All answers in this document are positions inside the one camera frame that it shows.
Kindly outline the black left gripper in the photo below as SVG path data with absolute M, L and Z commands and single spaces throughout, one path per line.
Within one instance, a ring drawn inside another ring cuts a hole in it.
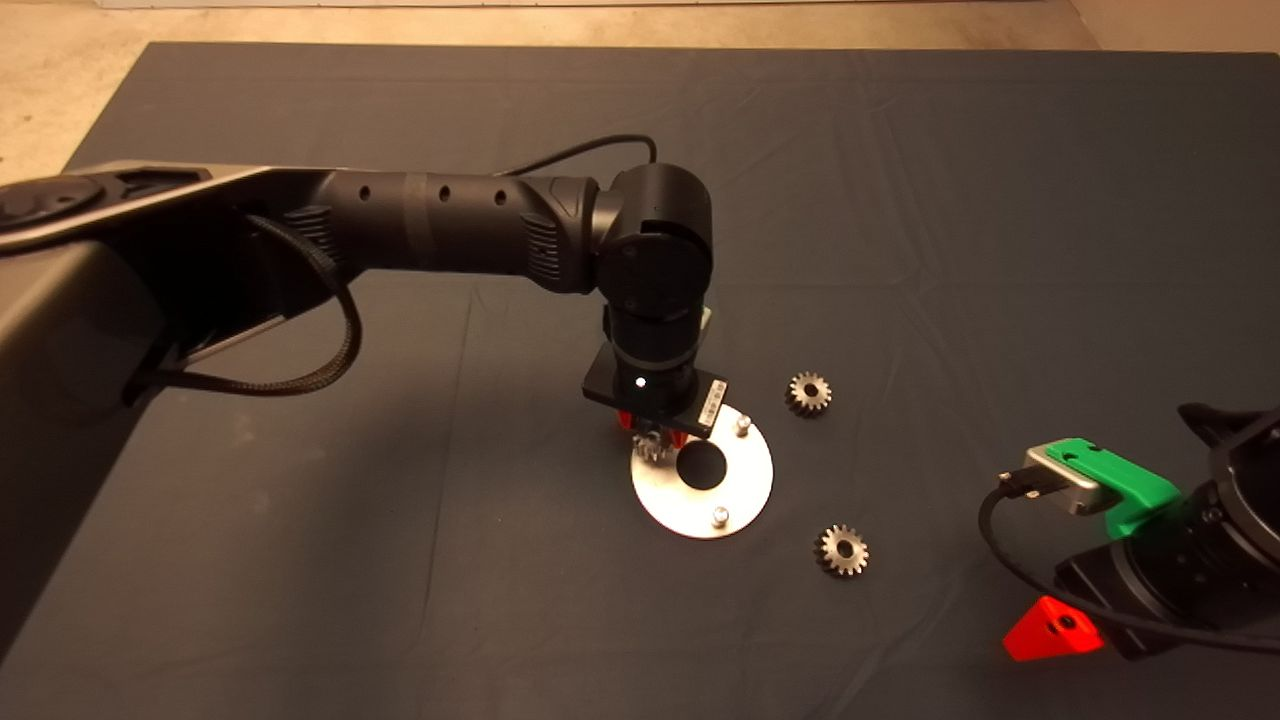
M 584 397 L 614 409 L 621 428 L 666 429 L 675 450 L 681 450 L 689 436 L 710 437 L 728 389 L 722 375 L 687 363 L 657 372 L 628 365 L 612 345 L 600 346 L 582 379 Z

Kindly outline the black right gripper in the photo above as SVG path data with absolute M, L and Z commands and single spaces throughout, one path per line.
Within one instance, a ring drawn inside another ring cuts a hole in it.
M 1253 507 L 1238 489 L 1202 486 L 1129 537 L 1057 565 L 1057 588 L 1091 619 L 1042 594 L 1005 634 L 1004 650 L 1030 662 L 1093 653 L 1106 639 L 1138 660 L 1192 643 L 1106 620 L 1092 610 L 1101 607 L 1171 632 L 1207 632 L 1212 650 L 1276 655 L 1277 641 L 1239 632 L 1277 618 L 1277 505 Z

